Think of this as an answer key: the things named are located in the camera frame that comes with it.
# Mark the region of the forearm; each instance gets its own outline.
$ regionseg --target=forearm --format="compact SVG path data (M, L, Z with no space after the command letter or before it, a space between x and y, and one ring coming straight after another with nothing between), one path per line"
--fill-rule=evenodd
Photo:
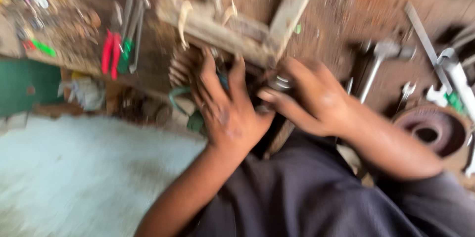
M365 161L395 179L433 177L442 171L442 160L422 143L385 118L351 99L352 114L343 138Z
M178 234L208 204L246 156L207 147L157 199L136 237Z

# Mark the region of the wrist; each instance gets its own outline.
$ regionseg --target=wrist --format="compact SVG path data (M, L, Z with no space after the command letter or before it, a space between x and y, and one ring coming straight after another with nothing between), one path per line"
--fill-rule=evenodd
M237 149L229 146L221 146L208 143L203 152L209 153L216 160L227 164L239 165L249 153L246 149Z
M342 121L340 137L350 141L355 136L360 135L362 127L365 125L366 107L363 106L358 99L349 97L347 101L347 112Z

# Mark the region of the green panel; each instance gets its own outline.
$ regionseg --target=green panel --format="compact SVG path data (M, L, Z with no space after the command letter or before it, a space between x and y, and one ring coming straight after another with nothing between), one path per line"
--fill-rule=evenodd
M0 59L0 117L29 111L34 104L64 101L57 96L59 67L31 60Z

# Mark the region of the red handle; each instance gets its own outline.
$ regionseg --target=red handle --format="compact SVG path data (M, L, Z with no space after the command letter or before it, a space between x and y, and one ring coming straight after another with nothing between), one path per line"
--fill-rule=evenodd
M117 79L117 65L119 64L119 58L121 55L120 45L121 45L121 37L120 34L114 34L114 46L113 46L113 59L112 59L112 67L111 67L111 77L112 80Z
M104 47L102 48L102 73L107 74L109 72L109 62L111 58L112 48L112 33L107 29L107 39L105 39Z

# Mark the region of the hammer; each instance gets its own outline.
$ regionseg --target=hammer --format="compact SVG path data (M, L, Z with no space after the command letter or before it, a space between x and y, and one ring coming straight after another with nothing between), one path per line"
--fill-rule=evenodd
M362 43L360 48L362 52L366 54L371 52L374 58L368 79L359 95L359 101L361 104L366 100L366 96L368 96L371 85L373 84L374 77L383 61L396 58L398 60L410 61L414 58L414 54L416 54L415 47L401 47L399 44L391 40L379 41L376 44L372 41L367 41Z

